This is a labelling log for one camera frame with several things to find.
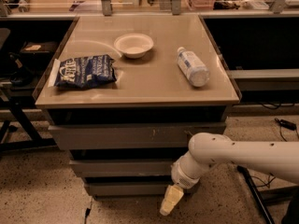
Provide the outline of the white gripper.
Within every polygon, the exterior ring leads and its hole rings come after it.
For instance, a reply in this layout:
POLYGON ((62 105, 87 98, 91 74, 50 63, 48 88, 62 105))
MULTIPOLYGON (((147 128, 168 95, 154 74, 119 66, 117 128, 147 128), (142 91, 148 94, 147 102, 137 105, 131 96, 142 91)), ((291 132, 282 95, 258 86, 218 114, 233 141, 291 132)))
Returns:
POLYGON ((184 195, 183 189, 191 189, 199 182, 199 178, 190 178, 182 170, 180 161, 171 166, 171 178, 175 185, 169 185, 160 207, 160 213, 168 216, 184 195))

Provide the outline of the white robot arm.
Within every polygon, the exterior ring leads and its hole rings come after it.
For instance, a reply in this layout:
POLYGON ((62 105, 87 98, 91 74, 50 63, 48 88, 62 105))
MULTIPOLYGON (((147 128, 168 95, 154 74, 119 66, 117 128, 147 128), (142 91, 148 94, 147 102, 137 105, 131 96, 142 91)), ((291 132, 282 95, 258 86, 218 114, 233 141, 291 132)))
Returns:
POLYGON ((166 189, 160 213, 168 216, 200 178, 221 163, 241 167, 299 183, 299 143, 275 141, 233 141, 225 135, 197 133, 188 151, 171 166, 173 185, 166 189))

